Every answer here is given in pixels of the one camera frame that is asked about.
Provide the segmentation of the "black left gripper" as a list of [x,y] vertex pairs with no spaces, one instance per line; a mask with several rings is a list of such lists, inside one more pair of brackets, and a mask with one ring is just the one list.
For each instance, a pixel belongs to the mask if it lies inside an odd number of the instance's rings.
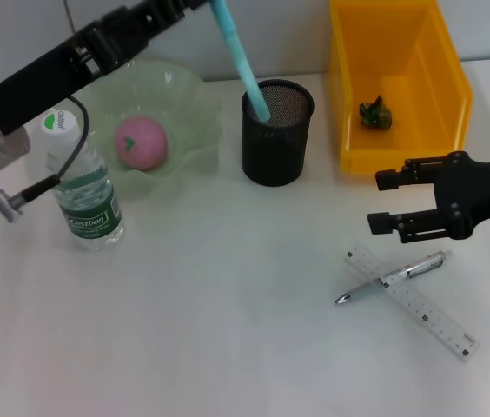
[[26,122],[140,54],[204,1],[141,1],[104,15],[0,82],[0,130]]

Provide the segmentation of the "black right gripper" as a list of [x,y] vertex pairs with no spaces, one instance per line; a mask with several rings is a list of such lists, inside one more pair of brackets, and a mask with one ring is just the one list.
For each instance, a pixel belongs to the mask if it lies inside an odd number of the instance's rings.
[[477,162],[466,152],[445,157],[407,159],[399,170],[375,173],[379,191],[434,183],[436,209],[404,214],[367,215],[373,235],[398,232],[401,243],[450,237],[465,240],[490,219],[490,162]]

